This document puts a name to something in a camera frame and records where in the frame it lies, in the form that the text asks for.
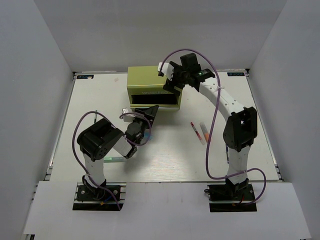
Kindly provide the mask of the orange highlighter marker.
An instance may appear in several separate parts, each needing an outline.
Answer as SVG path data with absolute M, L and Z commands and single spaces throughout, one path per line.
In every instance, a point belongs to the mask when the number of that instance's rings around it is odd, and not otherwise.
M 201 128 L 201 131 L 202 131 L 202 133 L 203 133 L 203 136 L 204 136 L 205 141 L 208 142 L 208 140 L 209 140 L 209 135 L 210 135 L 210 134 L 209 134 L 209 131 L 208 131 L 205 123 L 204 123 L 204 122 L 200 122 L 200 123 L 199 123 L 199 126 L 200 126 L 200 128 Z

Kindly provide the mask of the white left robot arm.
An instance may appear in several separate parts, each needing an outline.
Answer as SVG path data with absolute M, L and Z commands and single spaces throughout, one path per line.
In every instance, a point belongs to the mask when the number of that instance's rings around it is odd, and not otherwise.
M 150 132 L 157 115 L 159 106 L 122 109 L 119 118 L 128 123 L 126 131 L 115 127 L 109 119 L 101 115 L 102 119 L 82 131 L 72 141 L 79 145 L 85 164 L 80 164 L 85 171 L 82 182 L 88 188 L 88 193 L 99 200 L 106 193 L 106 178 L 104 175 L 103 159 L 110 150 L 115 150 L 125 159 L 131 158 L 141 147 L 148 143 Z

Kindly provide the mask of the green metal drawer cabinet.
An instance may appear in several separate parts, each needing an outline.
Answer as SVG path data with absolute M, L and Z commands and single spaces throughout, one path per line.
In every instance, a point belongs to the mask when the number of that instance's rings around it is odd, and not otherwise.
M 180 109 L 181 95 L 164 90 L 167 78 L 158 76 L 157 66 L 130 66 L 127 69 L 127 93 L 130 107 L 149 108 L 158 105 L 161 109 Z

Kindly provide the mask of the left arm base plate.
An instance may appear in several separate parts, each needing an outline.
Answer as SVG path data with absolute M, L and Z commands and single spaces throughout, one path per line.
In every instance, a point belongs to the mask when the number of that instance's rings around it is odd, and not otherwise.
M 98 194 L 91 192 L 83 183 L 78 182 L 72 210 L 73 211 L 120 211 L 125 203 L 126 184 L 125 183 L 110 183 L 106 185 L 116 200 L 119 207 L 111 194 L 103 189 L 99 189 Z

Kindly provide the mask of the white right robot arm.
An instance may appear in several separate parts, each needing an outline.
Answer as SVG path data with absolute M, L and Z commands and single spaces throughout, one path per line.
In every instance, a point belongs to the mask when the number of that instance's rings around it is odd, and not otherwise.
M 164 90 L 179 95 L 179 90 L 186 85 L 195 88 L 215 107 L 215 114 L 220 113 L 226 125 L 223 140 L 228 148 L 228 171 L 225 181 L 226 195 L 236 200 L 244 193 L 242 184 L 248 183 L 248 156 L 254 139 L 258 135 L 258 114 L 256 109 L 246 107 L 234 99 L 218 81 L 218 75 L 210 69 L 203 69 L 195 53 L 183 55 L 181 64 L 173 61 L 158 64 L 159 76 L 166 77 Z

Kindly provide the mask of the blue eraser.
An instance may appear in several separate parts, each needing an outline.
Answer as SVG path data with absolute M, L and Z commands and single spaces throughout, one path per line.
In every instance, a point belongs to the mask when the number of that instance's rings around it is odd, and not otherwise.
M 152 135 L 151 135 L 149 132 L 145 132 L 145 133 L 144 133 L 144 138 L 143 138 L 143 140 L 147 140 L 147 139 L 149 139 L 149 140 L 152 139 Z

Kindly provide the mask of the green eraser stick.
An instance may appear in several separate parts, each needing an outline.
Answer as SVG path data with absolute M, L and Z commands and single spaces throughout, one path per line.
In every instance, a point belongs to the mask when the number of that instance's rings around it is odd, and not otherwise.
M 112 156 L 112 157 L 104 157 L 103 161 L 104 163 L 123 163 L 123 162 L 126 162 L 127 159 L 125 157 Z

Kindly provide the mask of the red pen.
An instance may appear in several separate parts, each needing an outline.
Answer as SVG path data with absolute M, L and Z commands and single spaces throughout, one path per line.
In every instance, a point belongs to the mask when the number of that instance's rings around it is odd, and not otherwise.
M 204 140 L 202 139 L 201 135 L 199 134 L 198 130 L 196 129 L 194 123 L 193 123 L 193 122 L 190 122 L 190 125 L 191 125 L 192 129 L 194 130 L 195 134 L 197 135 L 200 143 L 204 146 L 204 145 L 205 145 L 205 142 L 204 142 Z

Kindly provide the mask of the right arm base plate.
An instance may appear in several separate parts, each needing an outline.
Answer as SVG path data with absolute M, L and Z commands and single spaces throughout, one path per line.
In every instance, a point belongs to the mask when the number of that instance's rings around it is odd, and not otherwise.
M 211 213 L 244 213 L 257 212 L 253 186 L 249 184 L 239 193 L 233 195 L 225 184 L 207 185 L 204 193 L 208 195 L 209 210 Z

